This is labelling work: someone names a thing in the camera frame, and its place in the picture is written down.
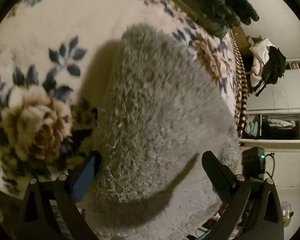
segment gray shaggy rug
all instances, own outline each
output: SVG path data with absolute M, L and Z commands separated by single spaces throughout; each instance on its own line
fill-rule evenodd
M 204 66 L 147 25 L 122 36 L 99 111 L 102 167 L 85 199 L 102 239 L 182 239 L 220 200 L 201 166 L 211 150 L 234 170 L 234 120 Z

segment white cabinet door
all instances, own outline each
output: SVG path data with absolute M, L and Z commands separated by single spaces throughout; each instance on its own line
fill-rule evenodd
M 300 152 L 274 152 L 275 169 L 273 180 L 278 187 L 300 186 Z M 273 161 L 270 156 L 266 158 L 266 170 L 271 174 Z
M 249 95 L 247 111 L 261 114 L 300 113 L 300 69 L 286 70 L 275 85 L 267 85 L 258 97 Z

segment silver screw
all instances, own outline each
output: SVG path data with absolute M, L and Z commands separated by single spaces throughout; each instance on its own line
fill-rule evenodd
M 273 180 L 272 179 L 267 179 L 267 182 L 269 183 L 269 184 L 273 184 Z
M 36 179 L 31 179 L 31 180 L 30 180 L 30 184 L 31 184 L 31 185 L 36 184 L 36 182 L 37 182 Z
M 64 180 L 66 180 L 66 178 L 67 178 L 67 175 L 66 174 L 61 174 L 60 176 L 59 176 L 59 180 L 60 181 L 64 181 Z
M 237 175 L 237 180 L 238 181 L 244 181 L 245 180 L 245 177 L 241 174 Z

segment folded clothes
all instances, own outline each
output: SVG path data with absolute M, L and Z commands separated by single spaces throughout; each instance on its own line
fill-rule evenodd
M 247 134 L 256 137 L 258 133 L 258 122 L 253 121 L 254 117 L 255 116 L 252 115 L 250 118 L 246 120 L 247 125 L 244 130 L 246 131 Z
M 299 69 L 300 67 L 299 67 L 298 62 L 292 62 L 292 63 L 291 63 L 291 68 L 292 68 L 292 69 Z
M 295 121 L 284 121 L 284 120 L 280 120 L 280 119 L 268 119 L 268 123 L 270 125 L 270 127 L 275 127 L 278 129 L 292 129 L 293 127 L 296 126 L 296 122 Z
M 253 64 L 250 73 L 251 86 L 254 91 L 257 89 L 257 85 L 262 80 L 263 67 L 269 60 L 269 46 L 273 46 L 268 38 L 259 37 L 261 41 L 253 44 L 250 47 L 250 51 L 253 53 Z

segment floral blanket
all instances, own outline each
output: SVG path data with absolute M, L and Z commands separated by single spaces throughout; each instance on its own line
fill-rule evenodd
M 171 0 L 20 0 L 0 24 L 0 190 L 67 173 L 94 147 L 98 109 L 118 41 L 148 23 L 211 75 L 234 116 L 233 40 L 211 37 Z

